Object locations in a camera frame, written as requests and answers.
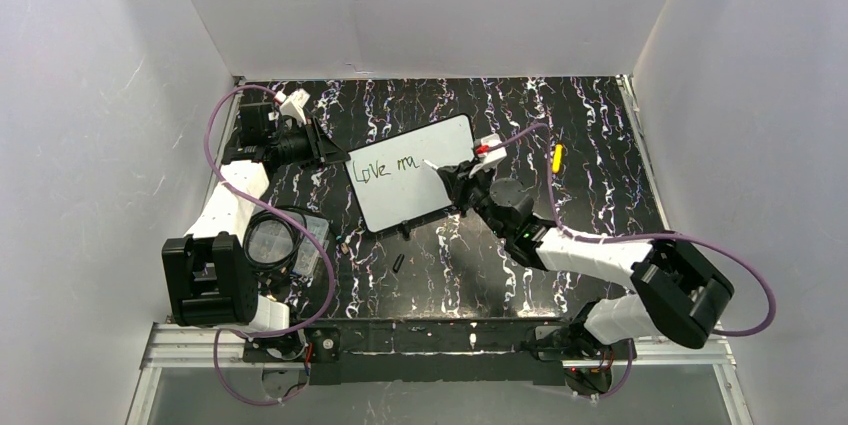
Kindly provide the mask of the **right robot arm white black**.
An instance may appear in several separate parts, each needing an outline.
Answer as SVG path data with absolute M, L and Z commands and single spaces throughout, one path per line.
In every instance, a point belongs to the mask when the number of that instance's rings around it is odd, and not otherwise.
M 676 238 L 612 243 L 599 236 L 569 235 L 534 211 L 521 183 L 495 179 L 469 161 L 436 173 L 453 206 L 474 211 L 502 240 L 507 256 L 526 268 L 575 272 L 617 284 L 629 293 L 587 303 L 563 327 L 524 349 L 594 356 L 620 342 L 663 336 L 700 349 L 715 329 L 735 289 L 692 244 Z

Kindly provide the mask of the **small whiteboard black frame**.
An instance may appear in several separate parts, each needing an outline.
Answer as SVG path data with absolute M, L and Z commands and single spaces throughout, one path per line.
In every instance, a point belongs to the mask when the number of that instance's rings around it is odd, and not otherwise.
M 366 230 L 380 233 L 451 205 L 429 165 L 457 165 L 473 158 L 471 119 L 458 114 L 359 147 L 345 170 Z

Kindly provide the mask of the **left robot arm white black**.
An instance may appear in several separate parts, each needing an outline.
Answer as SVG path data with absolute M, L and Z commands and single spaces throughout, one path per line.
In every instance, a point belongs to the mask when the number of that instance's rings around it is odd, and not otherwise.
M 302 222 L 260 202 L 279 168 L 336 164 L 348 157 L 304 112 L 307 98 L 297 90 L 241 107 L 236 132 L 220 158 L 211 161 L 218 180 L 211 197 L 184 235 L 162 247 L 178 325 L 231 328 L 260 337 L 293 330 L 289 307 L 260 291 L 260 278 L 281 264 L 249 260 L 246 242 L 250 225 L 261 218 L 276 218 L 305 240 L 318 241 Z

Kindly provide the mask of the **black marker cap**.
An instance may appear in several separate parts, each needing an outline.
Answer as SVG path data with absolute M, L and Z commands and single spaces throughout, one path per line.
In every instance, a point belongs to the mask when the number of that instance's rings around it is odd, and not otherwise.
M 403 265 L 403 263 L 404 263 L 404 260 L 405 260 L 405 255 L 404 255 L 404 254 L 399 254 L 399 255 L 396 257 L 396 259 L 395 259 L 395 261 L 394 261 L 394 263 L 393 263 L 393 265 L 392 265 L 392 271 L 393 271 L 394 273 L 398 273 L 398 272 L 400 271 L 400 269 L 401 269 L 401 267 L 402 267 L 402 265 Z

